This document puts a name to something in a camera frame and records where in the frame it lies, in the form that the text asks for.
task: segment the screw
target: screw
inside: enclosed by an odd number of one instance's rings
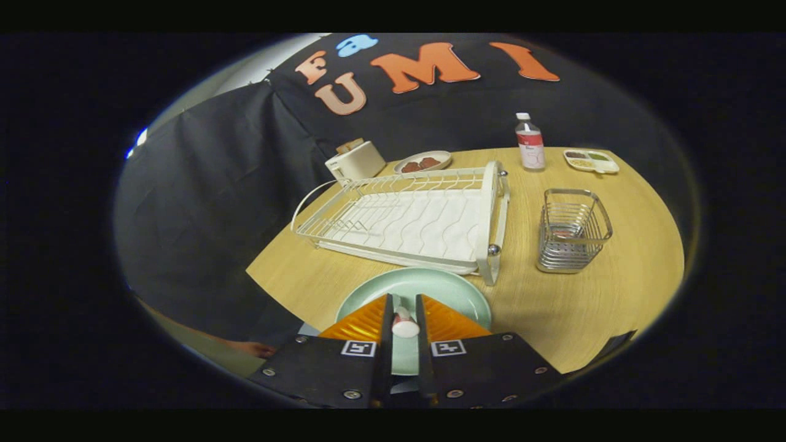
[[[347,390],[346,392],[344,392],[344,397],[346,397],[347,399],[360,399],[360,396],[362,396],[360,392],[355,390]]]

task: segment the black backdrop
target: black backdrop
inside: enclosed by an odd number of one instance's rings
[[[270,405],[194,363],[121,296],[108,203],[138,132],[193,84],[273,38],[3,37],[11,407]],[[712,208],[709,253],[685,296],[629,352],[536,405],[783,407],[780,263],[773,229],[756,228],[782,215],[756,209],[777,201],[784,36],[528,38],[648,101],[705,155]]]

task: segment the green plate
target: green plate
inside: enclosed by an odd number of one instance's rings
[[[401,305],[410,311],[416,322],[419,319],[415,312],[415,296],[423,293],[486,329],[491,326],[489,303],[471,282],[457,274],[425,267],[389,271],[362,283],[341,304],[336,313],[336,322],[385,293],[398,295]],[[417,376],[417,372],[417,337],[393,336],[392,373],[397,376]]]

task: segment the letter m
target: letter m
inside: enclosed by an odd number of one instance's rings
[[[439,79],[446,83],[468,81],[480,78],[475,72],[461,62],[453,52],[450,43],[437,42],[421,46],[420,58],[415,61],[395,53],[388,53],[371,60],[372,66],[382,68],[393,80],[393,92],[402,94],[416,90],[420,84],[409,77],[419,79],[426,84],[434,84],[435,68],[439,69]]]

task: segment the dish rack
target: dish rack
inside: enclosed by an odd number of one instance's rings
[[[510,201],[507,174],[500,162],[491,161],[483,168],[347,181],[295,230],[295,216],[318,187],[300,202],[290,229],[316,248],[407,267],[480,274],[494,285]]]

